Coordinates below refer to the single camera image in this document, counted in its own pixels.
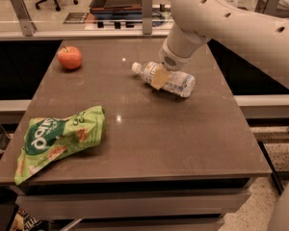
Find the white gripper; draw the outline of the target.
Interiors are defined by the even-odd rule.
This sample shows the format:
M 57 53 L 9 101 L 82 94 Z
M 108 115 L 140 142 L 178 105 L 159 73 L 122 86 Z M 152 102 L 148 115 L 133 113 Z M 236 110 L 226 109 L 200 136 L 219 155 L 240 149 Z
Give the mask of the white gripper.
M 162 65 L 157 66 L 150 85 L 159 90 L 170 79 L 170 70 L 181 70 L 190 62 L 192 55 L 193 45 L 191 43 L 178 43 L 174 46 L 169 46 L 165 40 L 159 52 L 159 59 Z

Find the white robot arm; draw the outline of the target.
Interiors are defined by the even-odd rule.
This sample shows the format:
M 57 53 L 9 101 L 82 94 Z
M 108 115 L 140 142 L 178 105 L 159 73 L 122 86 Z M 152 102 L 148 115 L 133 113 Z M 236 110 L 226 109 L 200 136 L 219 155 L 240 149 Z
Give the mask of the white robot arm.
M 231 0 L 171 0 L 173 25 L 160 62 L 178 71 L 214 39 L 289 89 L 289 20 L 241 10 Z

